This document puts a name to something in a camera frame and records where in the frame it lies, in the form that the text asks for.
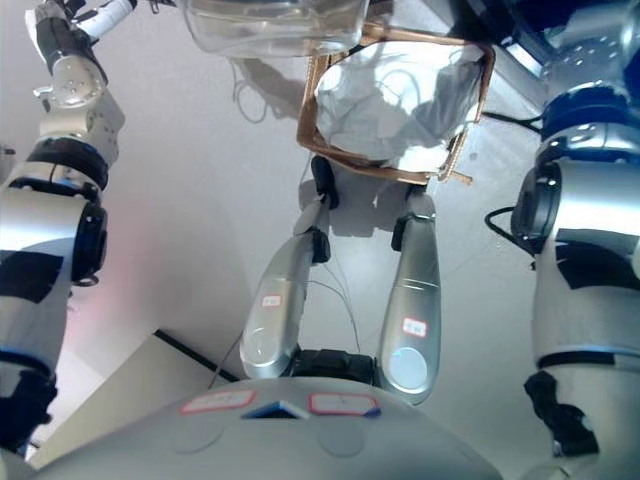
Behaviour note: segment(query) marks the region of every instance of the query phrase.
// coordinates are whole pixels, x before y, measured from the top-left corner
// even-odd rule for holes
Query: black joint cover
[[[104,190],[109,181],[109,167],[91,145],[70,138],[48,139],[39,143],[27,162],[63,165],[84,173]]]
[[[0,448],[19,452],[38,425],[49,423],[47,407],[58,391],[55,380],[25,370],[13,395],[0,398]]]
[[[322,230],[314,228],[313,235],[313,259],[312,263],[327,263],[331,258],[331,245],[329,237]]]
[[[375,364],[371,357],[340,350],[302,350],[292,362],[290,376],[341,378],[374,385]]]

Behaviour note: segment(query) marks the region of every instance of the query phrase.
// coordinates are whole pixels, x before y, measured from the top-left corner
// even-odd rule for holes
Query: gray floor
[[[34,2],[0,4],[0,141],[19,158],[36,139],[41,115],[30,92],[47,82],[23,27],[28,3]],[[397,4],[395,23],[446,30],[422,2]],[[219,361],[309,187],[308,153],[295,142],[306,62],[231,64],[200,52],[178,11],[152,17],[141,7],[96,48],[127,123],[105,195],[110,236],[101,282],[71,301],[58,422],[158,327]],[[500,75],[487,108],[536,113]],[[536,141],[483,121],[459,165],[473,186],[430,187],[438,209],[442,366],[421,408],[505,478],[544,459],[549,438],[522,388],[533,372],[530,262],[485,229],[482,218],[514,203]],[[344,272],[363,351],[372,354],[398,260],[389,242],[402,192],[345,172],[338,172],[338,186],[343,203],[332,216],[329,267]],[[335,286],[322,268],[313,278]],[[318,285],[309,287],[301,344],[355,348],[340,299]],[[235,354],[228,366],[241,372]]]

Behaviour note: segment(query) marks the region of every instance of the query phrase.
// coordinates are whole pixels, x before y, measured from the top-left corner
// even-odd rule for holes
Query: cardboard box
[[[489,82],[495,64],[495,52],[489,45],[468,42],[458,38],[443,37],[413,30],[399,30],[367,23],[363,29],[361,45],[367,46],[382,41],[408,41],[427,42],[439,45],[475,45],[484,52],[483,71],[480,81],[478,111],[475,116],[475,123],[480,121],[482,110],[489,91]],[[399,182],[426,185],[430,177],[437,177],[439,181],[445,182],[449,178],[457,178],[467,184],[471,184],[472,179],[466,175],[456,172],[455,166],[460,156],[462,147],[467,139],[468,127],[456,135],[449,145],[449,156],[440,172],[406,172],[395,168],[380,168],[366,157],[355,153],[345,152],[339,148],[327,144],[316,128],[316,98],[315,89],[320,82],[320,78],[336,62],[345,58],[348,54],[313,57],[309,61],[309,71],[307,73],[307,83],[305,85],[302,109],[298,123],[298,143],[323,157],[328,158],[352,172],[370,175],[378,178],[396,180]]]

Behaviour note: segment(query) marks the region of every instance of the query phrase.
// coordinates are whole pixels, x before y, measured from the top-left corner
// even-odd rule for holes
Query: transparent plastic
[[[179,0],[200,48],[229,57],[296,57],[349,50],[368,0]]]

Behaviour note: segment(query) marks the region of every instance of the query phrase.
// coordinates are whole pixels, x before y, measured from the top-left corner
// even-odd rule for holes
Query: sticker
[[[309,410],[320,415],[367,415],[379,413],[377,400],[370,395],[314,393],[309,395]]]
[[[413,318],[405,318],[402,322],[402,331],[414,337],[424,338],[427,336],[427,324]]]
[[[262,306],[264,308],[278,308],[282,303],[280,295],[265,295],[262,297]]]
[[[227,392],[215,392],[194,398],[180,409],[180,413],[213,412],[216,410],[232,410],[242,408],[253,402],[256,398],[255,390],[232,390]]]

